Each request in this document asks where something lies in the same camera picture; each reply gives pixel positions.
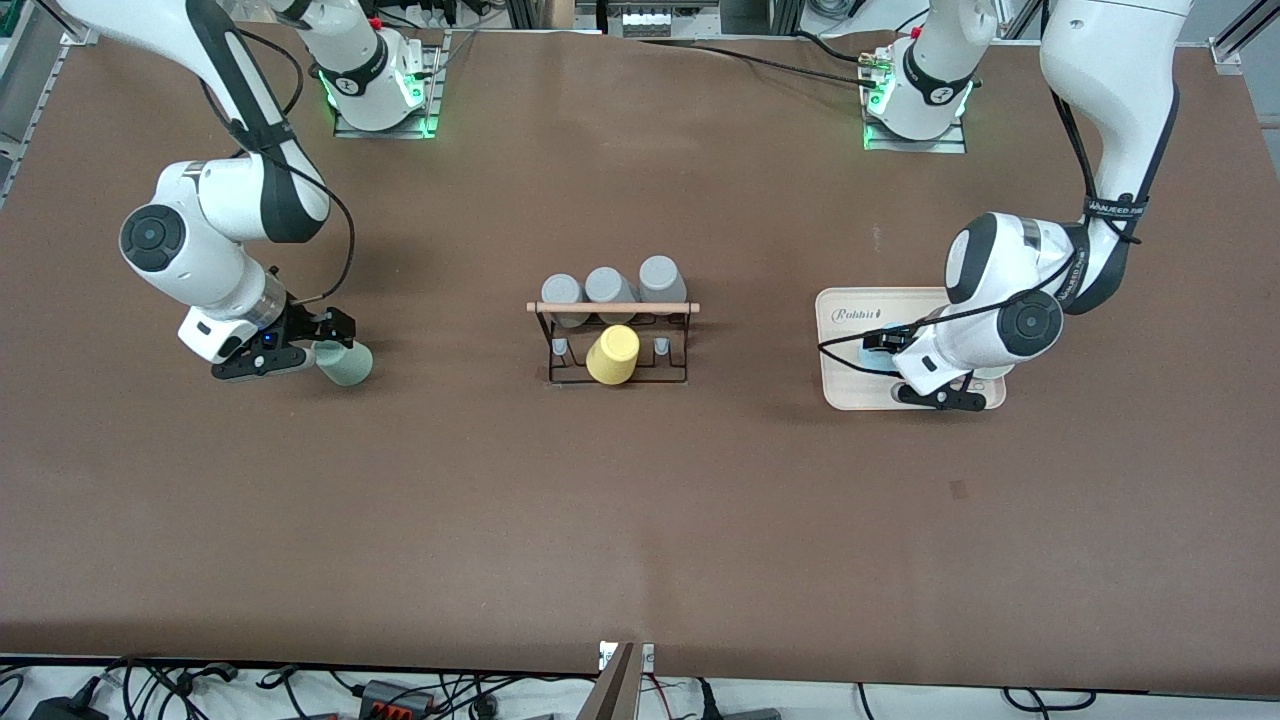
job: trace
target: cup rack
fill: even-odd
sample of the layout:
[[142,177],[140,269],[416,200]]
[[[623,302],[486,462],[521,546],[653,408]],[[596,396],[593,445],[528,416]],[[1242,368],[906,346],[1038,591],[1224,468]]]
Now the cup rack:
[[[694,315],[701,311],[696,302],[530,302],[527,313],[538,318],[547,341],[547,382],[552,384],[594,383],[586,372],[586,351],[608,324],[599,314],[635,313],[625,323],[640,336],[640,357],[628,383],[686,383],[689,382],[689,328]],[[590,314],[581,325],[566,328],[556,322],[556,314]],[[666,355],[658,355],[654,343],[667,338]],[[564,341],[564,354],[556,352],[556,341]]]

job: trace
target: beige plastic tray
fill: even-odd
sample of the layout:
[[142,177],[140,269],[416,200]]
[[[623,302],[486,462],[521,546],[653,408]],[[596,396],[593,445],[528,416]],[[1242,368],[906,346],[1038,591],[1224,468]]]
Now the beige plastic tray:
[[[883,328],[892,323],[910,323],[947,304],[941,287],[832,287],[818,293],[818,340]],[[831,351],[858,364],[858,342],[836,345]],[[928,410],[893,400],[897,378],[886,378],[850,370],[840,363],[822,359],[822,393],[836,410]],[[974,380],[969,389],[987,397],[987,409],[1005,402],[1005,379]]]

